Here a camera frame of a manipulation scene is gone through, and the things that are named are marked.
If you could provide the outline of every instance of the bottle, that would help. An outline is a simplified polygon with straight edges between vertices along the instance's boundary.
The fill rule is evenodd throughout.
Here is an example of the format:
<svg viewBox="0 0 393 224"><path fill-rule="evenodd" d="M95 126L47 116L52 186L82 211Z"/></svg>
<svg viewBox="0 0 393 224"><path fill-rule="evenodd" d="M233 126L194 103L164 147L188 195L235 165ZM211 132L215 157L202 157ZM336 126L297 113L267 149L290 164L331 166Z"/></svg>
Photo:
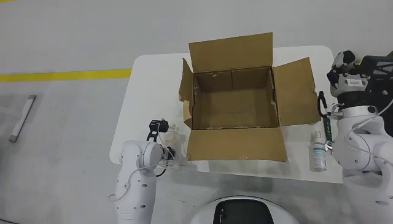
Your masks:
<svg viewBox="0 0 393 224"><path fill-rule="evenodd" d="M309 147L310 170L316 172L326 171L325 143L322 141L320 131L311 133L311 145Z"/></svg>
<svg viewBox="0 0 393 224"><path fill-rule="evenodd" d="M167 146L168 150L172 153L173 156L176 157L176 143L179 139L179 128L176 127L175 124L171 123L169 124L168 131L165 133L164 137L164 143Z"/></svg>

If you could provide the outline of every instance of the gray floor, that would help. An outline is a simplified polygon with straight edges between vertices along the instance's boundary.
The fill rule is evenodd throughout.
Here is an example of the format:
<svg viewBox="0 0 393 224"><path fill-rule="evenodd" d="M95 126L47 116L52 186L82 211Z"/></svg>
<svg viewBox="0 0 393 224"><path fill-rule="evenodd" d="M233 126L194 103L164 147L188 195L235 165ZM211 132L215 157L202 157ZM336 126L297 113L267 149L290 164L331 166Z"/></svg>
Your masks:
<svg viewBox="0 0 393 224"><path fill-rule="evenodd" d="M126 79L0 84L3 106L20 109L28 94L38 95L16 144L7 142L15 122L1 117L1 218L115 223L106 196L120 166L109 150L126 85ZM300 223L353 220L342 185L170 171L158 179L153 223L186 224L200 206L231 195L274 201Z"/></svg>
<svg viewBox="0 0 393 224"><path fill-rule="evenodd" d="M131 68L139 55L272 31L274 46L326 45L386 55L393 0L23 0L0 4L0 73ZM115 223L109 160L127 80L0 83L0 105L38 95L17 144L0 116L0 218L22 224ZM272 200L301 223L355 223L341 185L168 172L153 223L186 224L227 195Z"/></svg>

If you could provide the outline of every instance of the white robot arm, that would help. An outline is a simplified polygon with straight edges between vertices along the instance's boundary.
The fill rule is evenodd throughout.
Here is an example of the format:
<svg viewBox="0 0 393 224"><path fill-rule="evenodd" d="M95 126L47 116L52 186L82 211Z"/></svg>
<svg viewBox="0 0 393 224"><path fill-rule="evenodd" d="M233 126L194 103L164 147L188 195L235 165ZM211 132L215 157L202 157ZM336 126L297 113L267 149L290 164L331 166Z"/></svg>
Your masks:
<svg viewBox="0 0 393 224"><path fill-rule="evenodd" d="M376 79L390 80L393 64L389 56L365 58L361 63L351 52L340 53L328 74L340 103L339 111L330 114L338 120L333 155L343 167L343 183L360 223L388 224L393 223L393 137L380 115L393 100L380 113L372 104L387 95L386 90L373 93L373 85Z"/></svg>
<svg viewBox="0 0 393 224"><path fill-rule="evenodd" d="M168 130L165 120L150 123L148 141L126 141L119 160L122 168L117 178L116 192L110 195L115 202L118 224L150 224L155 202L157 177L154 169L164 158L173 159L174 150L156 143L159 132Z"/></svg>

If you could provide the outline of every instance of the white table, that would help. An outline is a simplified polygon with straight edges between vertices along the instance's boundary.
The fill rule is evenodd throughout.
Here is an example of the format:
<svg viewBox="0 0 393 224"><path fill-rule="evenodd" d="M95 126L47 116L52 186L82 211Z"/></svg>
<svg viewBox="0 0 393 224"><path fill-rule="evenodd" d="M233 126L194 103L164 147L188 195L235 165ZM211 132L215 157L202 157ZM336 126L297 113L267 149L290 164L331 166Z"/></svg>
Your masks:
<svg viewBox="0 0 393 224"><path fill-rule="evenodd" d="M274 48L273 65L279 66L305 57L310 58L316 92L323 90L327 102L333 103L335 100L330 96L329 82L326 78L326 73L333 63L333 55L329 48L324 46ZM180 127L179 134L184 135L184 143L180 148L182 156L185 157L190 129L183 123L182 103L178 95L182 76L182 58L192 66L190 53L145 55L135 60L112 142L110 152L112 162L119 164L118 156L122 142L130 139L146 140L150 121L161 118ZM327 155L327 171L309 170L308 145L311 132L314 130L320 130L324 134L322 122L315 125L282 127L288 156L286 163L268 160L182 160L179 169L342 183L341 167L330 155ZM332 130L334 137L337 134L335 121L332 121Z"/></svg>

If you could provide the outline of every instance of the open cardboard box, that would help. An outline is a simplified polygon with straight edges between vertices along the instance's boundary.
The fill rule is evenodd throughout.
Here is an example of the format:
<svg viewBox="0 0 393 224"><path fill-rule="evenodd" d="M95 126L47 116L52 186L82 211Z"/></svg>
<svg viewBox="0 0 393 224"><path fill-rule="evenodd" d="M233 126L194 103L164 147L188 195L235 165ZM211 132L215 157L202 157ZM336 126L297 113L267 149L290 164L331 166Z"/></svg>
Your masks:
<svg viewBox="0 0 393 224"><path fill-rule="evenodd" d="M273 67L273 34L189 44L179 99L189 160L286 161L280 126L315 123L308 58Z"/></svg>

